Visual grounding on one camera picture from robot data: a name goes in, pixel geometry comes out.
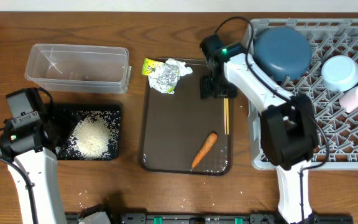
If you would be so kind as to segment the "wooden chopstick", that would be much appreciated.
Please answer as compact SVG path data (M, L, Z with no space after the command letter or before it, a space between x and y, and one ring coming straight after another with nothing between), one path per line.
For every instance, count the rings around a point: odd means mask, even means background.
M229 99L228 98L227 98L227 130L229 134Z
M227 135L228 134L228 130L227 130L227 98L224 98L223 102L224 102L224 134Z

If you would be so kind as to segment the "pile of white rice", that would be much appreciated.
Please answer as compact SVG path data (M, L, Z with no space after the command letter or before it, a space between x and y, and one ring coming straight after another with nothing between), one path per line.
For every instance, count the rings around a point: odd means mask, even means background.
M118 156L121 112L79 110L80 120L60 154L65 160L110 161Z

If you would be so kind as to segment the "white tissue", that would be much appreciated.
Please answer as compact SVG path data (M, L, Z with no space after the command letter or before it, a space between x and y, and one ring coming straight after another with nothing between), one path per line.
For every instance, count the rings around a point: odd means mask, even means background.
M180 77L183 77L185 75L189 75L193 73L192 68L187 67L185 62L181 62L178 60L175 60L173 58L169 58L165 62L167 65L171 65L178 68L178 74Z

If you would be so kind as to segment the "foil snack wrapper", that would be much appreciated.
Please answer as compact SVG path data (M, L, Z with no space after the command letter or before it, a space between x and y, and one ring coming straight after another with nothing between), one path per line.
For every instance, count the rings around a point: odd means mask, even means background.
M145 58L142 74L148 77L149 87L163 94L174 94L179 80L178 67Z

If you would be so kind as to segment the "orange carrot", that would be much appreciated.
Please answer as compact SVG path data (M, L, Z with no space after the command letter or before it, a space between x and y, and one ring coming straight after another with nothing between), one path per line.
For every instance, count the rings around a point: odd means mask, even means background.
M204 144L202 145L201 149L193 159L193 162L191 164L191 168L194 169L201 160L207 155L207 153L210 151L210 149L214 146L215 142L218 139L218 135L213 132L211 133L205 140Z

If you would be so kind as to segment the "large blue plate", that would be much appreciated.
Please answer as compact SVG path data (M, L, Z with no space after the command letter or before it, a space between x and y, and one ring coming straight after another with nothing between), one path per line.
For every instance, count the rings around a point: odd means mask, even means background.
M276 82L300 79L311 63L312 50L306 37L290 27L262 32L254 44L257 65Z

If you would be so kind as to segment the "small light blue bowl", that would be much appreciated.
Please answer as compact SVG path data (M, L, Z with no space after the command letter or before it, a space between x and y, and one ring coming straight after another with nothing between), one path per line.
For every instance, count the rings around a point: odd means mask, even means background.
M347 91L358 84L358 64L348 56L337 55L323 64L323 85L330 91Z

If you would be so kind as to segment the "white pink cup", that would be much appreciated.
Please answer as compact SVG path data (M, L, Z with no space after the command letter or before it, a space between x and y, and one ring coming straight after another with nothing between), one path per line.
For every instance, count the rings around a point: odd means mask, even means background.
M339 99L341 108L344 108L346 113L351 113L358 110L358 86L349 90Z

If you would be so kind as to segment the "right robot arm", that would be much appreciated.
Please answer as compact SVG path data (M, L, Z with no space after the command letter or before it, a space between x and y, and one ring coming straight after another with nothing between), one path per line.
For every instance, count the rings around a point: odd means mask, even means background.
M241 91L253 102L259 113L260 146L277 171L278 211L287 223L312 223L308 169L318 135L311 100L278 86L240 43L224 45L213 34L201 41L200 49L210 71L200 81L201 98L230 99Z

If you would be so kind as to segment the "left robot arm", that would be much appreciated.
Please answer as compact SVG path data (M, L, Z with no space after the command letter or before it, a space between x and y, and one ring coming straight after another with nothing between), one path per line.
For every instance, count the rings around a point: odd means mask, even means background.
M24 223L111 223L93 207L76 217L65 214L57 178L61 128L53 120L53 104L45 106L43 88L25 88L6 96L12 118L0 136L0 156L15 182Z

